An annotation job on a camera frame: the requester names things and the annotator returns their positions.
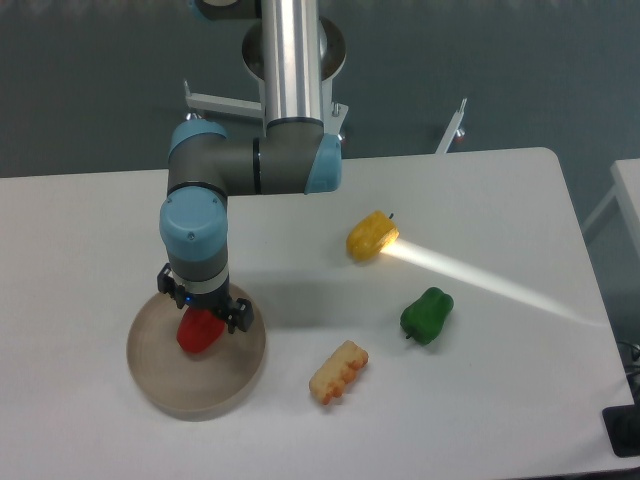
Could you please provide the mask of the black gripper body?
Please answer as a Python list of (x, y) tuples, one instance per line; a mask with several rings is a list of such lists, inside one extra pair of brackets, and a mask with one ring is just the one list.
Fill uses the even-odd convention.
[(220, 287), (206, 293), (196, 293), (184, 285), (175, 282), (173, 300), (178, 309), (190, 307), (195, 310), (206, 310), (225, 318), (229, 311), (229, 279)]

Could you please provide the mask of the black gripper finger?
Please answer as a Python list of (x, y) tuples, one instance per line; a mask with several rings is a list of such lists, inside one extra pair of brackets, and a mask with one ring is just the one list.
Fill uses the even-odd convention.
[(213, 308), (212, 313), (226, 324), (229, 334), (237, 330), (246, 333), (253, 323), (253, 305), (245, 298), (228, 297)]
[(158, 292), (168, 295), (177, 306), (186, 304), (186, 289), (180, 285), (172, 276), (172, 269), (169, 263), (166, 263), (157, 275)]

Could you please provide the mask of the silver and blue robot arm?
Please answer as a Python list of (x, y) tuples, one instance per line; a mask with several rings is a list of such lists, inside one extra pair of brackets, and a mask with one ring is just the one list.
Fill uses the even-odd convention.
[(209, 21), (255, 17), (264, 133), (233, 142), (223, 127), (190, 119), (173, 132), (159, 232), (168, 262), (158, 290), (177, 307), (208, 311), (229, 332), (247, 331), (251, 302), (230, 294), (228, 199), (336, 190), (342, 151), (325, 129), (322, 62), (329, 49), (315, 1), (195, 1)]

